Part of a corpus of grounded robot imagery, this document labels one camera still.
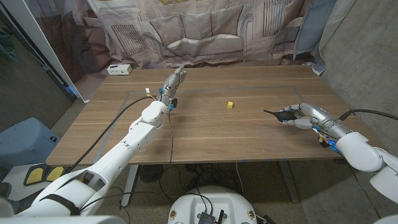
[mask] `black strap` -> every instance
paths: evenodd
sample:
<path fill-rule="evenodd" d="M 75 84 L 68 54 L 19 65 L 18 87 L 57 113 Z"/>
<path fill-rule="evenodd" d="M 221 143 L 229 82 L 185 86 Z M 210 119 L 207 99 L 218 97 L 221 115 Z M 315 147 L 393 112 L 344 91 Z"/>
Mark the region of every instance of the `black strap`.
<path fill-rule="evenodd" d="M 54 201 L 60 203 L 61 205 L 65 206 L 67 209 L 69 209 L 70 215 L 80 215 L 80 209 L 78 207 L 76 207 L 73 202 L 69 201 L 66 198 L 63 198 L 56 194 L 50 194 L 50 195 L 47 195 L 44 198 L 42 198 L 42 200 L 43 199 L 50 199 L 50 200 L 54 200 Z"/>

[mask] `white cable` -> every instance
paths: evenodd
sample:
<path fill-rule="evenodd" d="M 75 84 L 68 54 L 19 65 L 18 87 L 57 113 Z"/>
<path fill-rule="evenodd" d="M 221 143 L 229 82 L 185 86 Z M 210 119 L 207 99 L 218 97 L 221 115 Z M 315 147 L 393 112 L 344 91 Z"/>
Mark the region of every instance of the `white cable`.
<path fill-rule="evenodd" d="M 238 163 L 237 163 L 237 162 L 235 162 L 235 164 L 236 164 L 236 172 L 238 173 L 239 181 L 241 182 L 241 187 L 242 187 L 242 196 L 244 197 L 244 191 L 243 191 L 242 179 L 241 179 L 241 176 L 239 175 L 239 171 L 238 171 Z"/>
<path fill-rule="evenodd" d="M 256 217 L 259 218 L 259 219 L 261 219 L 262 221 L 265 221 L 265 223 L 267 223 L 267 220 L 265 220 L 265 219 L 262 218 L 261 216 L 259 216 L 259 215 L 256 214 Z"/>

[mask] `blue connector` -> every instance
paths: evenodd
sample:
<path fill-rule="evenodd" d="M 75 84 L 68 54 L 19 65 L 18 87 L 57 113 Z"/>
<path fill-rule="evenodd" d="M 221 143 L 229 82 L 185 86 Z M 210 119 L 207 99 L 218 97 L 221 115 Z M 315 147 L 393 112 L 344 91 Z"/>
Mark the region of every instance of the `blue connector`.
<path fill-rule="evenodd" d="M 317 131 L 320 131 L 321 129 L 320 128 L 318 128 L 318 126 L 312 126 L 312 128 L 315 128 L 315 130 L 317 130 Z"/>
<path fill-rule="evenodd" d="M 335 143 L 331 144 L 329 147 L 331 148 L 331 150 L 333 150 L 333 152 L 339 152 L 339 150 L 335 146 Z"/>

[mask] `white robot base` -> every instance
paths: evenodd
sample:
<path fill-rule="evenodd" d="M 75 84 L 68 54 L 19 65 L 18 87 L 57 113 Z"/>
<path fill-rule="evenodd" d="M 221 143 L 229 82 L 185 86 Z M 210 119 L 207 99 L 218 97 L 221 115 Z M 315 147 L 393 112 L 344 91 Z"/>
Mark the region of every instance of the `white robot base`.
<path fill-rule="evenodd" d="M 220 224 L 256 224 L 256 214 L 253 206 L 240 194 L 226 187 L 215 185 L 199 187 L 200 195 L 207 197 L 213 206 L 211 213 L 210 202 L 202 197 L 197 189 L 187 192 L 179 197 L 172 205 L 169 213 L 168 224 L 188 224 L 188 223 L 220 223 Z"/>

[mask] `yellow foot pedal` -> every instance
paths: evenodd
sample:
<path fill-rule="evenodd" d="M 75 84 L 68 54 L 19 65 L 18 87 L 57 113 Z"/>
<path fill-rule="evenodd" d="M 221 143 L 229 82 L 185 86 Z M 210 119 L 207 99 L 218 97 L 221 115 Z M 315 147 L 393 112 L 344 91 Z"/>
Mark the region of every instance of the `yellow foot pedal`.
<path fill-rule="evenodd" d="M 28 171 L 24 185 L 37 184 L 43 182 L 44 169 L 41 166 L 33 166 Z"/>
<path fill-rule="evenodd" d="M 50 173 L 47 175 L 45 178 L 46 181 L 53 182 L 57 180 L 63 173 L 64 168 L 63 167 L 56 167 L 50 171 Z"/>

